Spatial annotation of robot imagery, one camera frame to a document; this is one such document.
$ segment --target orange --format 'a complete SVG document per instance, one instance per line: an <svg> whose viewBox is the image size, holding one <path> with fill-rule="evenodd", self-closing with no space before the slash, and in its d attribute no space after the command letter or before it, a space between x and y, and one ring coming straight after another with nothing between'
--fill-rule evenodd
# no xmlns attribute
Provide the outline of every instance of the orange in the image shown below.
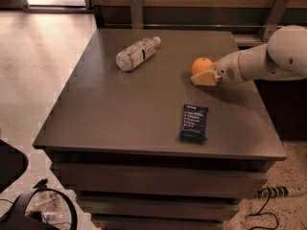
<svg viewBox="0 0 307 230"><path fill-rule="evenodd" d="M198 73L201 73L208 68L212 67L213 63L210 58L207 57L199 57L196 59L192 64L192 75L197 75Z"/></svg>

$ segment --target bottle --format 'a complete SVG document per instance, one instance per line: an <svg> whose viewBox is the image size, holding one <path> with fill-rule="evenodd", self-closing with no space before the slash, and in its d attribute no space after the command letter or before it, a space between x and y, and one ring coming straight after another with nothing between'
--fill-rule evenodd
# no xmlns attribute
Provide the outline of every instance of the bottle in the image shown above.
<svg viewBox="0 0 307 230"><path fill-rule="evenodd" d="M158 36L153 39L145 37L137 41L116 56L118 67L124 72L133 70L140 63L154 55L160 42L161 39Z"/></svg>

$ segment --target desk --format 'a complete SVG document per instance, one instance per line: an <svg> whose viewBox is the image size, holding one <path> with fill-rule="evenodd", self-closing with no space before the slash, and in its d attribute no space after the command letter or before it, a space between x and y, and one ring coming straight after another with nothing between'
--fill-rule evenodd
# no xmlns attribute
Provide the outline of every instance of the desk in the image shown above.
<svg viewBox="0 0 307 230"><path fill-rule="evenodd" d="M129 73L116 54L158 35ZM192 62L237 51L231 33L97 30L35 139L106 229L222 229L285 151L252 81L196 87ZM207 141L179 140L183 106L209 108Z"/></svg>

